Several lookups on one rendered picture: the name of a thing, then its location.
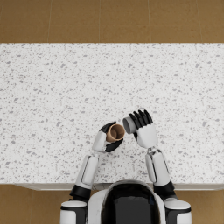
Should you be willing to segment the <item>brown paper cup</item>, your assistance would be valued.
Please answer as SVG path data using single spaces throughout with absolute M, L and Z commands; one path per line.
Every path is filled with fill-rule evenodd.
M 113 124 L 107 132 L 107 136 L 106 136 L 106 141 L 113 143 L 115 141 L 119 141 L 121 139 L 123 139 L 125 134 L 125 129 L 122 125 L 120 124 Z

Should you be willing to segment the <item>grey cup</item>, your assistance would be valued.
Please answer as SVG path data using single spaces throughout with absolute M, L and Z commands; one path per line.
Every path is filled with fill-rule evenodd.
M 128 134 L 133 134 L 137 131 L 137 127 L 133 120 L 128 116 L 122 119 L 123 127 Z

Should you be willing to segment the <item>dark round robot body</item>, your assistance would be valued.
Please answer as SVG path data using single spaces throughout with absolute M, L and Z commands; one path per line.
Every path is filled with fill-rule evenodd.
M 166 224 L 165 205 L 144 182 L 118 181 L 90 197 L 87 224 Z

